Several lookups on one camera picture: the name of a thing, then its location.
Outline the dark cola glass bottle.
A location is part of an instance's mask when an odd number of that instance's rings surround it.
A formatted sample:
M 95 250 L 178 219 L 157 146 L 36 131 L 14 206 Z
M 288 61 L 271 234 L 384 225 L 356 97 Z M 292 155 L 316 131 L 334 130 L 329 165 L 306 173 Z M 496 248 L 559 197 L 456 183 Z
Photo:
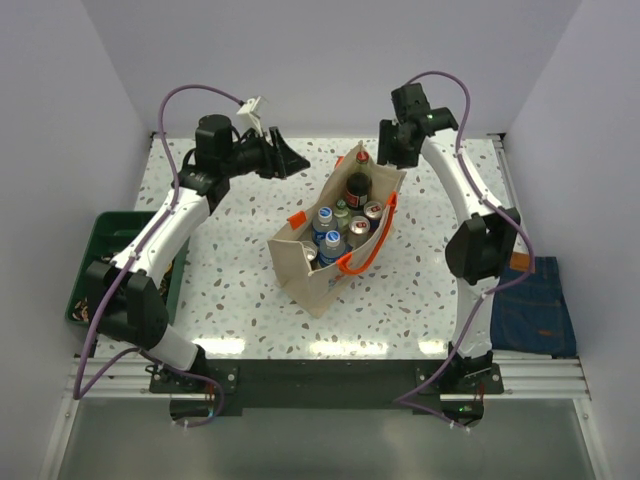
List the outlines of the dark cola glass bottle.
M 369 201 L 372 188 L 370 155 L 359 151 L 346 182 L 345 202 L 351 210 L 362 210 Z

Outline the silver blue energy can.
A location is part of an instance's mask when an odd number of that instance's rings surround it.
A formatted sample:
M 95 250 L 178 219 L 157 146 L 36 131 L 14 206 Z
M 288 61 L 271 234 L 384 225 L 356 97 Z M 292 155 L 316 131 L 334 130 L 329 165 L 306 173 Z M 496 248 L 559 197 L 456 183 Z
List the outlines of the silver blue energy can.
M 348 227 L 347 243 L 353 250 L 360 248 L 367 242 L 370 228 L 370 222 L 365 216 L 354 216 L 351 218 Z
M 369 222 L 369 232 L 373 234 L 379 227 L 384 206 L 381 202 L 371 200 L 364 205 L 363 214 Z

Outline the blue label water bottle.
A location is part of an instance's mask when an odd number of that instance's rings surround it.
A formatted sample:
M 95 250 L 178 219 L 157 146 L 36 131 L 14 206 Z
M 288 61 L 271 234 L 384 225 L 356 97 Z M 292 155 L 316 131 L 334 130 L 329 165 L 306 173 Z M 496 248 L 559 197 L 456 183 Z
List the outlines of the blue label water bottle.
M 312 241 L 320 246 L 329 231 L 338 230 L 338 222 L 330 207 L 321 207 L 312 221 Z
M 321 268 L 334 264 L 347 251 L 347 245 L 337 230 L 328 231 L 318 250 L 318 263 Z

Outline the clear green-cap glass bottle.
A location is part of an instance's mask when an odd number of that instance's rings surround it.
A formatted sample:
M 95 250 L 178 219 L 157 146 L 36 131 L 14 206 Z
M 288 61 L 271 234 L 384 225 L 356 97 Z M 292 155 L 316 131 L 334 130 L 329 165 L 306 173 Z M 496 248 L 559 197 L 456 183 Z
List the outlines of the clear green-cap glass bottle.
M 343 199 L 336 202 L 333 214 L 337 222 L 337 230 L 341 235 L 345 235 L 349 229 L 351 210 Z

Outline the black gold drink can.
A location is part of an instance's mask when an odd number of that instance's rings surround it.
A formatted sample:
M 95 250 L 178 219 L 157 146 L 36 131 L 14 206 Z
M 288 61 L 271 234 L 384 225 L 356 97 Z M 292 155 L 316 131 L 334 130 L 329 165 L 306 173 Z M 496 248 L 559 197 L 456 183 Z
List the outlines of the black gold drink can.
M 317 245 L 310 240 L 301 241 L 301 245 L 303 247 L 303 251 L 305 253 L 305 257 L 309 263 L 313 263 L 317 260 L 318 256 L 318 247 Z

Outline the beige canvas bag orange handles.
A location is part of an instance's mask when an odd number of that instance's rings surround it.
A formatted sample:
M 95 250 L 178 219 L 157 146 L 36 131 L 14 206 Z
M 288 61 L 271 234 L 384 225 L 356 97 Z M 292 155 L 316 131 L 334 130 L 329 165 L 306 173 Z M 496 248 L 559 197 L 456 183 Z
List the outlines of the beige canvas bag orange handles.
M 337 161 L 316 202 L 290 216 L 268 240 L 278 285 L 310 315 L 319 318 L 355 277 L 369 270 L 393 230 L 393 220 L 405 173 L 389 167 L 372 166 L 373 199 L 382 203 L 382 218 L 376 231 L 358 248 L 326 267 L 314 268 L 307 260 L 302 242 L 311 238 L 312 220 L 322 207 L 334 205 L 346 191 L 347 177 L 359 153 L 367 151 L 358 143 Z

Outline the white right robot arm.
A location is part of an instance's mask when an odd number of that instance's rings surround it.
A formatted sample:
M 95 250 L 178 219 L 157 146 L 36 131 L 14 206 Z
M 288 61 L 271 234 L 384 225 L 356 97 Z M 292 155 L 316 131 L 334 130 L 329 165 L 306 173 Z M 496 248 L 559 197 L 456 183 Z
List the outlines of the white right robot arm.
M 418 83 L 393 90 L 391 101 L 395 118 L 379 124 L 377 163 L 408 169 L 425 159 L 455 212 L 457 230 L 446 241 L 445 260 L 457 281 L 457 320 L 445 379 L 466 393 L 492 362 L 487 296 L 510 260 L 521 217 L 490 192 L 462 148 L 462 127 L 448 108 L 432 108 Z

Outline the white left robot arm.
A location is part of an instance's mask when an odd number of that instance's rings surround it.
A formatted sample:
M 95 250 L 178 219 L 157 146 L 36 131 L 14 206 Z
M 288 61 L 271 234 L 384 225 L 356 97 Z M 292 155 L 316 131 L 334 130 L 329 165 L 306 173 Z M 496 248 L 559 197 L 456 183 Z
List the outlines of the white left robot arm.
M 91 328 L 173 367 L 171 378 L 185 392 L 205 385 L 206 357 L 170 324 L 160 293 L 170 262 L 222 202 L 232 178 L 255 173 L 285 179 L 310 166 L 276 127 L 268 133 L 249 129 L 242 136 L 234 131 L 224 115 L 201 118 L 195 146 L 162 206 L 127 247 L 108 263 L 93 262 L 85 274 Z

